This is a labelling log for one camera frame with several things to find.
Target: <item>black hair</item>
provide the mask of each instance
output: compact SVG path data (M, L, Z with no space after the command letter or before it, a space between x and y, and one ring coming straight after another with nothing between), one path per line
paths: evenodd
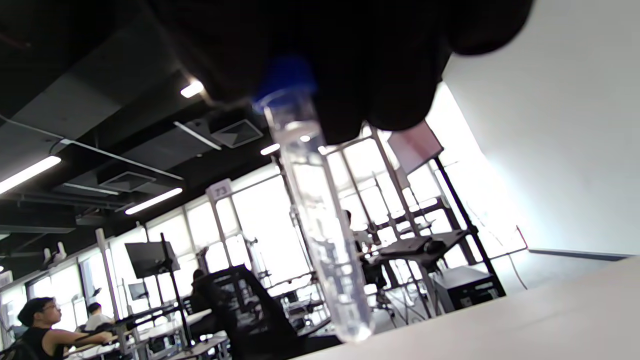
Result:
M89 306L86 307L86 311L89 314L93 314L94 312L100 309L102 309L102 305L98 304L97 302L94 302L93 304L89 304Z
M202 271L202 269L196 269L196 271L193 272L193 282L196 282L196 280L198 280L199 278L203 277L204 271Z
M27 327L33 326L33 316L44 311L47 304L56 301L52 297L37 297L27 301L18 314L18 320Z

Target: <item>monitor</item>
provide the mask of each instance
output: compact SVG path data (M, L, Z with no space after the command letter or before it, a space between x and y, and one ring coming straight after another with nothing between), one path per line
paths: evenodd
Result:
M180 270L180 265L175 258L171 243L166 243L169 258L172 261L172 270ZM168 272L169 269L162 268L164 261L164 250L162 243L150 242L150 243L127 243L125 244L133 272L136 274L136 278L144 279L146 277L160 275Z
M129 284L129 293L131 294L131 300L146 299L149 296L147 285L144 281L138 284Z
M394 132L388 144L406 174L435 159L444 150L426 121L409 130Z

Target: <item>test tube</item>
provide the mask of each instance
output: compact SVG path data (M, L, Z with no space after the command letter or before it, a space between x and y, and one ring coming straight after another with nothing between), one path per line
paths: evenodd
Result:
M267 90L255 103L264 112L300 214L310 257L324 291L338 338L359 342L373 333L364 275L353 234L340 208L326 143L312 101L308 65L288 56L276 59L266 76Z

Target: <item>person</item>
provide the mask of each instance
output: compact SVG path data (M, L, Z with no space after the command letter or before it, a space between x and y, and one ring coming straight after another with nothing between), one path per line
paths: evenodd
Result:
M351 225L351 212L349 210L344 211L347 214L349 220L349 226ZM387 285L387 280L382 271L382 264L370 264L368 260L364 258L362 244L356 240L356 250L360 256L360 262L362 263L362 272L364 273L365 282L367 284L376 285L376 301L379 304L388 304L389 300L385 296L384 288Z
M89 319L84 326L84 332L92 332L104 324L113 324L113 319L102 313L102 305L94 302L86 308L89 313Z
M198 292L198 289L195 286L196 281L204 277L205 275L205 272L201 269L196 269L193 272L193 283L191 284L193 290L191 291L189 301L191 302L191 311L194 314L211 308L206 299ZM215 334L216 332L221 330L218 327L219 324L216 322L216 317L215 315L213 315L213 313L211 313L203 317L202 320L192 324L189 328L191 330L191 335L193 335L193 339L199 343L201 336Z
M29 328L20 340L33 350L38 360L62 360L67 346L103 344L111 339L111 334L106 332L86 337L82 332L52 329L61 317L62 312L52 297L31 299L20 310L18 320Z

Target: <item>white wall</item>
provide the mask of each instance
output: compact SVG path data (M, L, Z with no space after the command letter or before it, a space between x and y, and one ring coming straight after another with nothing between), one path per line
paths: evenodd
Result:
M638 13L537 0L512 44L445 71L530 247L640 254Z

